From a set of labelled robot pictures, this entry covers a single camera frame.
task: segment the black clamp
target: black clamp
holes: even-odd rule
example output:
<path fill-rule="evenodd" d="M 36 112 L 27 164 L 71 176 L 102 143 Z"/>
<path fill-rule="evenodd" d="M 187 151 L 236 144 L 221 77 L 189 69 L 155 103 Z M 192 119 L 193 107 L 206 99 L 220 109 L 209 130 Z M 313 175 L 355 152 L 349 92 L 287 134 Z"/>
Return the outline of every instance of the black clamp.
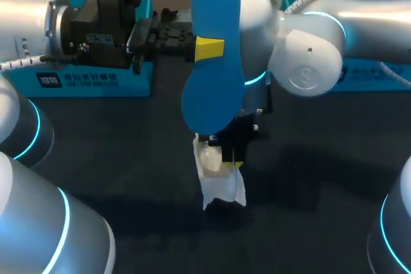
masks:
<path fill-rule="evenodd" d="M 139 74 L 145 61 L 152 62 L 159 55 L 183 56 L 194 62 L 195 40 L 190 22 L 175 21 L 178 11 L 163 9 L 148 19 L 140 19 L 127 42 L 133 54 L 133 72 Z"/>
<path fill-rule="evenodd" d="M 244 162 L 251 142 L 269 138 L 264 132 L 263 113 L 258 110 L 255 114 L 236 117 L 224 130 L 211 136 L 200 135 L 198 140 L 221 147 L 223 162 Z"/>

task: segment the black mechanical part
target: black mechanical part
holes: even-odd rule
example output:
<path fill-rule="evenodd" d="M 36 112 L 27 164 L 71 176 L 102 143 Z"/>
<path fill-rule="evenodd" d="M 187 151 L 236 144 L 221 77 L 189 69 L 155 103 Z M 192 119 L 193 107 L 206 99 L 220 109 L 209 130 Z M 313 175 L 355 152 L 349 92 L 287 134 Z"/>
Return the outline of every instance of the black mechanical part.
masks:
<path fill-rule="evenodd" d="M 62 17 L 64 52 L 73 53 L 86 43 L 89 52 L 79 64 L 129 69 L 133 55 L 127 53 L 127 42 L 140 3 L 141 0 L 86 0 L 81 8 L 68 9 Z"/>
<path fill-rule="evenodd" d="M 185 56 L 187 46 L 195 42 L 191 29 L 190 22 L 174 22 L 158 12 L 140 19 L 127 43 L 128 52 L 134 56 L 133 72 L 139 74 L 144 61 L 153 62 L 159 55 Z"/>
<path fill-rule="evenodd" d="M 222 148 L 223 162 L 244 162 L 249 144 L 256 140 L 268 139 L 264 132 L 263 111 L 236 117 L 222 131 L 212 136 L 199 136 L 200 142 Z"/>
<path fill-rule="evenodd" d="M 82 62 L 82 60 L 87 56 L 89 50 L 90 47 L 86 43 L 83 43 L 78 47 L 77 52 L 73 55 L 41 56 L 40 61 L 79 65 Z"/>
<path fill-rule="evenodd" d="M 178 10 L 171 11 L 169 8 L 164 8 L 161 10 L 161 22 L 166 23 L 166 22 L 172 22 L 175 20 Z"/>
<path fill-rule="evenodd" d="M 271 114 L 272 111 L 273 111 L 271 84 L 266 85 L 266 87 L 267 87 L 267 108 L 266 108 L 266 110 L 265 110 L 265 113 Z"/>
<path fill-rule="evenodd" d="M 184 60 L 189 63 L 195 62 L 195 42 L 197 40 L 196 35 L 192 35 L 187 39 L 184 44 Z"/>

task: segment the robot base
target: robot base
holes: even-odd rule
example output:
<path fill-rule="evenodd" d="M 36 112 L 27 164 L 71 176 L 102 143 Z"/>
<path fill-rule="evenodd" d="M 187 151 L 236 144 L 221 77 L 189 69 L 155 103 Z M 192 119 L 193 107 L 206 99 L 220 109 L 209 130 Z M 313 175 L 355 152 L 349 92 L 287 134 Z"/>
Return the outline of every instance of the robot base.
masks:
<path fill-rule="evenodd" d="M 111 274 L 109 224 L 64 191 L 0 153 L 0 272 Z"/>
<path fill-rule="evenodd" d="M 367 254 L 374 274 L 411 273 L 411 159 L 385 198 L 367 240 Z"/>
<path fill-rule="evenodd" d="M 34 166 L 51 150 L 50 120 L 0 75 L 0 151 L 25 166 Z"/>

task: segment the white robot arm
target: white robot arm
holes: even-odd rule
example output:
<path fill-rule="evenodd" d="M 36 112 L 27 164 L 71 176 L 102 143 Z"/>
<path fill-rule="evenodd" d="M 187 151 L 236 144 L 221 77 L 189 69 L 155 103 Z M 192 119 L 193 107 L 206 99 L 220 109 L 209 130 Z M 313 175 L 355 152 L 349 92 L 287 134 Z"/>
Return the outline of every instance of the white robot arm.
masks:
<path fill-rule="evenodd" d="M 337 83 L 343 58 L 411 63 L 411 1 L 297 0 L 275 12 L 268 70 L 292 94 L 317 96 Z"/>
<path fill-rule="evenodd" d="M 116 244 L 95 211 L 0 152 L 0 273 L 111 274 Z"/>

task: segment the white circular cap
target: white circular cap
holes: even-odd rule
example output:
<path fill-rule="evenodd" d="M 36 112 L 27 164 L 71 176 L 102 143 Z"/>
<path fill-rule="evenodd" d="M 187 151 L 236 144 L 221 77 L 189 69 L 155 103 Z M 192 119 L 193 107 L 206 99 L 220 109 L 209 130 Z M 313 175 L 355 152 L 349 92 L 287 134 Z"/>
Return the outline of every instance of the white circular cap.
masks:
<path fill-rule="evenodd" d="M 270 0 L 241 0 L 240 29 L 249 29 L 261 25 L 273 12 Z"/>
<path fill-rule="evenodd" d="M 13 185 L 13 169 L 9 158 L 0 152 L 0 219 L 6 208 Z"/>
<path fill-rule="evenodd" d="M 0 75 L 0 143 L 13 132 L 19 114 L 19 96 L 12 84 Z"/>
<path fill-rule="evenodd" d="M 342 56 L 327 40 L 292 30 L 279 38 L 268 63 L 278 83 L 298 96 L 331 90 L 342 72 Z"/>

